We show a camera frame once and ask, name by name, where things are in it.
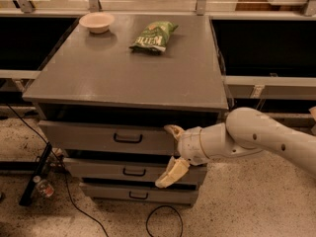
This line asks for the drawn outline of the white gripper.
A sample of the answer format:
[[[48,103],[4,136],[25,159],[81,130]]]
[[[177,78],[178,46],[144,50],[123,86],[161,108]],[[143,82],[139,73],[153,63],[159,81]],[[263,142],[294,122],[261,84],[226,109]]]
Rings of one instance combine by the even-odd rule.
[[[183,130],[177,125],[167,124],[164,129],[178,141],[177,149],[181,157],[170,158],[165,172],[155,181],[155,186],[160,189],[168,188],[181,180],[191,165],[197,166],[209,161],[201,146],[199,126]]]

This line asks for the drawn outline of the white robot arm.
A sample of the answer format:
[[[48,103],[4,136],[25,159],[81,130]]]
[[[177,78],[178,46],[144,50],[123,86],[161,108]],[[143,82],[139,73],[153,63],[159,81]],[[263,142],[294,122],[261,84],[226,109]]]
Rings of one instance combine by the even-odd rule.
[[[208,127],[182,129],[168,124],[165,130],[177,142],[178,158],[172,157],[155,186],[167,188],[182,179],[191,166],[214,158],[237,158],[272,152],[308,174],[316,175],[316,137],[289,128],[250,108],[238,108],[226,121]]]

